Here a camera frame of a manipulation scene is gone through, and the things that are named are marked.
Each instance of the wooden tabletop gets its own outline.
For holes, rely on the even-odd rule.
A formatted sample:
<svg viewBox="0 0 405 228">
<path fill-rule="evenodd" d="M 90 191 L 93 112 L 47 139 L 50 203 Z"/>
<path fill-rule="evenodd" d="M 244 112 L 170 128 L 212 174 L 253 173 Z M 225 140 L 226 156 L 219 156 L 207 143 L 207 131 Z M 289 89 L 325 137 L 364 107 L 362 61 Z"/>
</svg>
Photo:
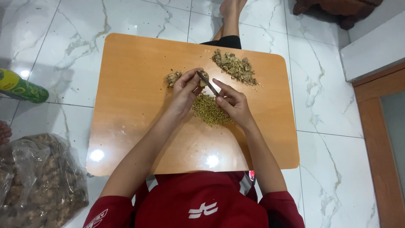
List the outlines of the wooden tabletop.
<svg viewBox="0 0 405 228">
<path fill-rule="evenodd" d="M 170 102 L 172 89 L 165 76 L 202 67 L 210 81 L 216 78 L 243 92 L 267 145 L 281 169 L 299 164 L 286 63 L 276 54 L 220 47 L 247 57 L 259 86 L 246 86 L 211 60 L 218 47 L 124 34 L 105 40 L 94 107 L 87 170 L 109 175 L 156 122 Z M 186 116 L 159 154 L 150 173 L 170 174 L 253 170 L 242 130 L 235 124 L 210 127 Z"/>
</svg>

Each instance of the knife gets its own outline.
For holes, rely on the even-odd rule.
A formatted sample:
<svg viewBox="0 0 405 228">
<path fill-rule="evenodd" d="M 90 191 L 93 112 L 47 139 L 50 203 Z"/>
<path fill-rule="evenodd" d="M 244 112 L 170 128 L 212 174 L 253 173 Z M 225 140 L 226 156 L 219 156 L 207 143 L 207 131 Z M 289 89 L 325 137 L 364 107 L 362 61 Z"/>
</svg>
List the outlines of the knife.
<svg viewBox="0 0 405 228">
<path fill-rule="evenodd" d="M 214 89 L 214 87 L 209 83 L 209 81 L 200 73 L 197 71 L 197 74 L 200 76 L 201 80 L 207 84 L 207 86 L 211 89 L 211 91 L 214 93 L 216 97 L 220 97 L 220 94 Z"/>
</svg>

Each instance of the clear plastic bag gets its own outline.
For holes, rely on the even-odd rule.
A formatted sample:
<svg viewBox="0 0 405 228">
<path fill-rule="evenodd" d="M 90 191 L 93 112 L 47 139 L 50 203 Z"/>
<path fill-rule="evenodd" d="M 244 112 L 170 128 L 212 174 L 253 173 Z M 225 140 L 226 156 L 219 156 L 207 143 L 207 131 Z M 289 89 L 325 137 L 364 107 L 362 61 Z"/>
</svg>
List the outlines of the clear plastic bag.
<svg viewBox="0 0 405 228">
<path fill-rule="evenodd" d="M 0 224 L 59 228 L 87 206 L 87 184 L 63 139 L 26 136 L 0 147 Z"/>
</svg>

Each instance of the red shirt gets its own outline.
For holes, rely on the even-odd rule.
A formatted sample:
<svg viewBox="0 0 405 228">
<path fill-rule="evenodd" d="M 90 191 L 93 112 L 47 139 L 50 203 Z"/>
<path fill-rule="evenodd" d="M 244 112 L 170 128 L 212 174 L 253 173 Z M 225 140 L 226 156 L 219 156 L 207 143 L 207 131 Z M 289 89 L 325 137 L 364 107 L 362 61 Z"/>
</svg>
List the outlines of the red shirt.
<svg viewBox="0 0 405 228">
<path fill-rule="evenodd" d="M 138 189 L 135 205 L 122 196 L 99 198 L 84 228 L 139 227 L 286 227 L 304 222 L 287 191 L 272 192 L 257 203 L 254 187 L 246 190 L 244 172 L 196 172 L 156 175 L 150 192 Z"/>
</svg>

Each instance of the green plastic bottle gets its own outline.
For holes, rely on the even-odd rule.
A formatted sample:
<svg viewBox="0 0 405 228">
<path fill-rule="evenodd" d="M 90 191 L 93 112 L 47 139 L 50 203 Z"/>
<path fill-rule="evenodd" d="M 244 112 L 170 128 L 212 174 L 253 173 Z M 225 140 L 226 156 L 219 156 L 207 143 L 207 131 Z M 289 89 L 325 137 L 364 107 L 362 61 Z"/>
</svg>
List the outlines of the green plastic bottle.
<svg viewBox="0 0 405 228">
<path fill-rule="evenodd" d="M 13 94 L 33 103 L 45 102 L 48 97 L 48 91 L 31 82 L 22 79 L 13 71 L 0 69 L 0 90 L 5 94 Z"/>
</svg>

